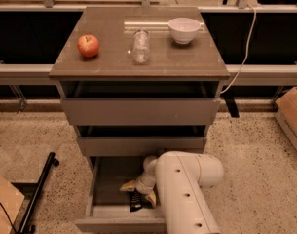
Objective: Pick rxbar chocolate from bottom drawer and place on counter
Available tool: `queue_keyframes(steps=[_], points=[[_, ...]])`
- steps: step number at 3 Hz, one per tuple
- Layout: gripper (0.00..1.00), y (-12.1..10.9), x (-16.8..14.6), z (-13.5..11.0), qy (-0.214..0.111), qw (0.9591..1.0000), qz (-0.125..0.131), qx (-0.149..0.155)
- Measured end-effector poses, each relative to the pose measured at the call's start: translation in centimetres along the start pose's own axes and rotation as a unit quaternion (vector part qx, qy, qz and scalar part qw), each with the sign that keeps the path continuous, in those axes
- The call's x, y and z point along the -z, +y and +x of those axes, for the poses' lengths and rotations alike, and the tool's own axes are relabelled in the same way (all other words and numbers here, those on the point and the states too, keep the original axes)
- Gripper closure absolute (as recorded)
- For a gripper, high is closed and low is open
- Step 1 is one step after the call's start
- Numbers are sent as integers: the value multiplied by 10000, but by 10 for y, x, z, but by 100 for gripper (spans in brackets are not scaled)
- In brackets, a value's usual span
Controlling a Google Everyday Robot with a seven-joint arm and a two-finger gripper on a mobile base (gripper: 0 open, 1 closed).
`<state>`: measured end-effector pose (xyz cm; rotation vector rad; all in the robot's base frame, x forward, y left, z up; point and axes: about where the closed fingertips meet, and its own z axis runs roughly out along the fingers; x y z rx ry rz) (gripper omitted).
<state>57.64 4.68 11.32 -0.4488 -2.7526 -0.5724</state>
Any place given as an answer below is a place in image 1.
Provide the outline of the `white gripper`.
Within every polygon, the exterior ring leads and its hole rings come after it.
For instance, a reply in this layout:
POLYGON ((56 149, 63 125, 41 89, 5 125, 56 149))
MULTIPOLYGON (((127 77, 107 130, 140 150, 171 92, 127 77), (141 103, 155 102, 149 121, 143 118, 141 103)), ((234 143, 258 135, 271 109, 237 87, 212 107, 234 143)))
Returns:
POLYGON ((143 173, 140 175, 136 181, 131 180, 129 182, 124 183, 121 187, 121 191, 132 192, 135 189, 141 193, 146 195, 145 199, 149 201, 153 208, 157 205, 157 198, 154 191, 152 191, 155 187, 156 179, 153 175, 148 173, 143 173))

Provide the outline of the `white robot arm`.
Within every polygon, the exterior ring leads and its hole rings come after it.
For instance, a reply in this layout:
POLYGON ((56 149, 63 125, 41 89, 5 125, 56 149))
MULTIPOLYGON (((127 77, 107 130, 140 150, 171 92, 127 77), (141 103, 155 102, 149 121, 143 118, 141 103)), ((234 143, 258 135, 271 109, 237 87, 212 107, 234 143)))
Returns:
POLYGON ((120 190, 139 192, 153 207, 160 200, 168 234, 220 234, 202 188, 211 188, 223 176, 223 165, 214 156, 169 151, 147 157, 143 173, 120 190))

